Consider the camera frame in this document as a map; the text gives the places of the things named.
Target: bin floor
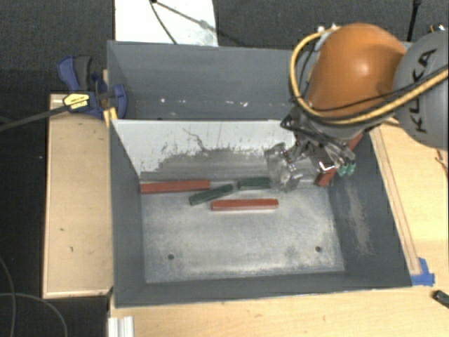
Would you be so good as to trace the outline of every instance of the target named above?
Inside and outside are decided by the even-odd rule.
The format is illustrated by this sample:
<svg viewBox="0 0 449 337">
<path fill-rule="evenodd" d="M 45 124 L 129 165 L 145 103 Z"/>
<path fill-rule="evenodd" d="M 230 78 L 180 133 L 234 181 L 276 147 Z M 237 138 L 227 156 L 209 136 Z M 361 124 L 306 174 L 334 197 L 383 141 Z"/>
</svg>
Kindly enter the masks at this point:
<svg viewBox="0 0 449 337">
<path fill-rule="evenodd" d="M 277 210 L 254 212 L 190 206 L 191 195 L 142 195 L 147 283 L 344 270 L 326 189 L 225 197 L 279 200 Z"/>
</svg>

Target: yellow cable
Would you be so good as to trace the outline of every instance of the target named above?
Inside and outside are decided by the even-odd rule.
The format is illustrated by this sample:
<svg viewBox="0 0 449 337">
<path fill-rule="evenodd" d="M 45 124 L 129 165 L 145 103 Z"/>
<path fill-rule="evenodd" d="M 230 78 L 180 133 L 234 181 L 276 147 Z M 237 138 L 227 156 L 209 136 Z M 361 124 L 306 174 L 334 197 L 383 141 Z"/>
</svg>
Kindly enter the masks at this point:
<svg viewBox="0 0 449 337">
<path fill-rule="evenodd" d="M 319 111 L 316 111 L 312 107 L 308 106 L 308 104 L 304 101 L 304 98 L 302 98 L 299 87 L 297 85 L 297 79 L 296 79 L 296 63 L 297 63 L 297 57 L 300 53 L 300 51 L 312 40 L 319 38 L 320 36 L 324 35 L 327 32 L 334 32 L 337 31 L 340 27 L 331 27 L 330 29 L 324 30 L 322 32 L 317 32 L 315 34 L 310 34 L 308 37 L 305 37 L 301 42 L 295 47 L 292 53 L 292 57 L 290 59 L 290 84 L 292 87 L 292 91 L 294 96 L 296 97 L 297 102 L 300 104 L 300 106 L 306 110 L 308 113 L 320 117 L 320 118 L 326 118 L 327 116 Z M 369 119 L 373 119 L 375 117 L 379 117 L 383 114 L 386 114 L 388 112 L 391 112 L 395 108 L 399 107 L 400 105 L 406 104 L 409 101 L 416 98 L 421 93 L 424 93 L 425 91 L 429 90 L 433 86 L 439 84 L 443 80 L 448 78 L 448 70 L 444 70 L 437 74 L 436 76 L 430 78 L 423 84 L 417 86 L 412 91 L 409 91 L 405 95 L 402 95 L 400 98 L 396 99 L 395 101 L 391 101 L 390 103 L 386 104 L 383 107 L 380 107 L 372 112 L 368 112 L 365 114 L 361 114 L 357 117 L 352 117 L 350 119 L 341 119 L 341 120 L 326 120 L 324 121 L 326 124 L 332 124 L 332 125 L 350 125 L 350 124 L 357 124 L 359 122 L 364 122 Z"/>
</svg>

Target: gray bin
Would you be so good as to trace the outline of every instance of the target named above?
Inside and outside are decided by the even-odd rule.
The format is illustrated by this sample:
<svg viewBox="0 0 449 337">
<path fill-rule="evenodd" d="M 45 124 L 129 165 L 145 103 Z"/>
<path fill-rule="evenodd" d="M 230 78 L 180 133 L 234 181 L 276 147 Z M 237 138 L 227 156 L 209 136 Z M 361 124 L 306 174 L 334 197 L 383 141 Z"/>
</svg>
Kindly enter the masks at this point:
<svg viewBox="0 0 449 337">
<path fill-rule="evenodd" d="M 189 206 L 190 194 L 139 193 L 145 171 L 156 180 L 188 171 L 214 185 L 263 174 L 263 150 L 293 143 L 269 120 L 290 107 L 289 57 L 109 42 L 109 82 L 130 95 L 127 119 L 110 129 L 118 307 L 411 285 L 369 136 L 355 150 L 355 174 L 327 188 L 239 193 L 276 197 L 275 211 L 218 213 Z M 213 178 L 220 164 L 229 173 Z"/>
</svg>

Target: wooden board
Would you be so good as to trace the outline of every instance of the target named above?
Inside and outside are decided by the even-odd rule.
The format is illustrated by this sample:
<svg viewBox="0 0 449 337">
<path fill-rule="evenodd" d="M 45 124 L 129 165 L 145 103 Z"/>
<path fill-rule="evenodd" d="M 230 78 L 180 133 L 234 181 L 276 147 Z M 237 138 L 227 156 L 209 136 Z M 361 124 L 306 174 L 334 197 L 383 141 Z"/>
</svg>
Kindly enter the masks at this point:
<svg viewBox="0 0 449 337">
<path fill-rule="evenodd" d="M 63 95 L 51 96 L 51 108 Z M 44 298 L 96 296 L 112 287 L 107 129 L 68 112 L 48 125 Z"/>
</svg>

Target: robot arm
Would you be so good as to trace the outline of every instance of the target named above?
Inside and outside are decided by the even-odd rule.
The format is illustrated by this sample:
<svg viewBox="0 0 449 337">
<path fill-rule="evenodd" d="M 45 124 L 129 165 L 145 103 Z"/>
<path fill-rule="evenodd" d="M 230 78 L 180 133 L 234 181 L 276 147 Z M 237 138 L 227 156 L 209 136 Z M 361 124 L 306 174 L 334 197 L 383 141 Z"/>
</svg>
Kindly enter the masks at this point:
<svg viewBox="0 0 449 337">
<path fill-rule="evenodd" d="M 318 37 L 325 39 L 298 61 L 302 48 Z M 390 33 L 369 24 L 332 27 L 307 37 L 292 54 L 295 106 L 281 124 L 297 142 L 290 149 L 280 144 L 266 152 L 273 183 L 285 191 L 295 188 L 306 161 L 317 175 L 352 173 L 356 156 L 351 143 L 390 117 L 414 139 L 447 150 L 447 79 L 444 31 L 426 35 L 407 51 Z"/>
</svg>

